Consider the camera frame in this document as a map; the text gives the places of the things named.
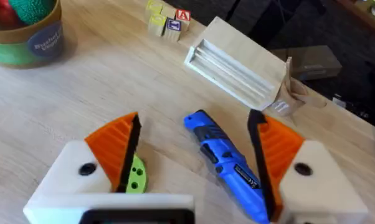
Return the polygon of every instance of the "alphabet block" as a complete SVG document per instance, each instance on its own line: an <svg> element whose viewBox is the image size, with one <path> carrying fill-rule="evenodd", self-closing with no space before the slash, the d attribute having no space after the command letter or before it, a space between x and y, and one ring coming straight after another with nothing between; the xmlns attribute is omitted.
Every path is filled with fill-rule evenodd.
<svg viewBox="0 0 375 224"><path fill-rule="evenodd" d="M182 22L174 19L167 19L164 31L164 38L172 42L177 42L182 31Z"/></svg>
<svg viewBox="0 0 375 224"><path fill-rule="evenodd" d="M145 22L149 22L150 17L153 14L160 14L161 10L163 10L163 3L154 0L149 0L145 9Z"/></svg>
<svg viewBox="0 0 375 224"><path fill-rule="evenodd" d="M149 24L148 24L148 32L149 34L156 35L161 37L164 31L164 25L166 23L167 17L162 16L160 14L153 14L150 17Z"/></svg>
<svg viewBox="0 0 375 224"><path fill-rule="evenodd" d="M163 10L161 10L161 15L166 16L170 19L175 19L176 9L173 7L163 6Z"/></svg>
<svg viewBox="0 0 375 224"><path fill-rule="evenodd" d="M182 22L182 32L188 31L190 20L191 20L190 11L183 10L183 9L176 9L176 20Z"/></svg>

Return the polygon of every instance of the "red toy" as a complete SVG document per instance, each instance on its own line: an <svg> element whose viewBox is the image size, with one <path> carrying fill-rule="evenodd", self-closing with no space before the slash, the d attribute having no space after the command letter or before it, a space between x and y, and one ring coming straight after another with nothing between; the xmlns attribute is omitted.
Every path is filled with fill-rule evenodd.
<svg viewBox="0 0 375 224"><path fill-rule="evenodd" d="M23 26L23 23L17 16L15 10L11 7L8 0L0 0L0 28L17 29Z"/></svg>

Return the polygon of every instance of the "green part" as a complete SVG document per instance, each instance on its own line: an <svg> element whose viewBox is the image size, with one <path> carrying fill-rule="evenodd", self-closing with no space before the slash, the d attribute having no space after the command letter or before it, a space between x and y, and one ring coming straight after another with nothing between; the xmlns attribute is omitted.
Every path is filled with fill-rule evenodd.
<svg viewBox="0 0 375 224"><path fill-rule="evenodd" d="M9 0L21 21L35 24L52 12L56 0Z"/></svg>
<svg viewBox="0 0 375 224"><path fill-rule="evenodd" d="M24 65L40 60L28 49L27 43L0 44L0 63Z"/></svg>
<svg viewBox="0 0 375 224"><path fill-rule="evenodd" d="M147 175L145 165L138 156L133 155L132 167L130 171L130 178L126 186L127 194L142 194L146 190Z"/></svg>

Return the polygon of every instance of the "cardboard box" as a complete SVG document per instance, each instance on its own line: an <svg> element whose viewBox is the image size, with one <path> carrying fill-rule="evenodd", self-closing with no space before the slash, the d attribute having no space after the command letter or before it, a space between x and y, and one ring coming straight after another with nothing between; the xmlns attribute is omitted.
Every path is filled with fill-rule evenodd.
<svg viewBox="0 0 375 224"><path fill-rule="evenodd" d="M283 61L293 57L292 77L298 80L314 80L335 77L341 64L326 45L271 50Z"/></svg>

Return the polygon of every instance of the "wooden block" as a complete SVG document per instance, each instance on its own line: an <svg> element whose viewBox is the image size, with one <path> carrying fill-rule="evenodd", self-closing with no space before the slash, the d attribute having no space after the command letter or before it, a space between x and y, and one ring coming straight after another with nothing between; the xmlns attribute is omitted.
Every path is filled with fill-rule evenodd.
<svg viewBox="0 0 375 224"><path fill-rule="evenodd" d="M166 20L167 17L162 16L160 14L151 15L148 24L148 33L161 37L163 35Z"/></svg>
<svg viewBox="0 0 375 224"><path fill-rule="evenodd" d="M183 9L176 9L176 20L182 22L182 32L188 31L190 20L191 20L190 11L183 10Z"/></svg>
<svg viewBox="0 0 375 224"><path fill-rule="evenodd" d="M164 38L172 42L177 42L182 31L182 22L174 19L167 19Z"/></svg>
<svg viewBox="0 0 375 224"><path fill-rule="evenodd" d="M284 61L219 17L192 44L185 64L260 111L275 101L286 75Z"/></svg>
<svg viewBox="0 0 375 224"><path fill-rule="evenodd" d="M160 14L163 10L163 6L161 2L149 0L145 10L145 22L149 23L150 17L153 14Z"/></svg>
<svg viewBox="0 0 375 224"><path fill-rule="evenodd" d="M175 13L176 9L174 9L173 7L164 6L161 10L161 15L166 16L170 19L175 19Z"/></svg>

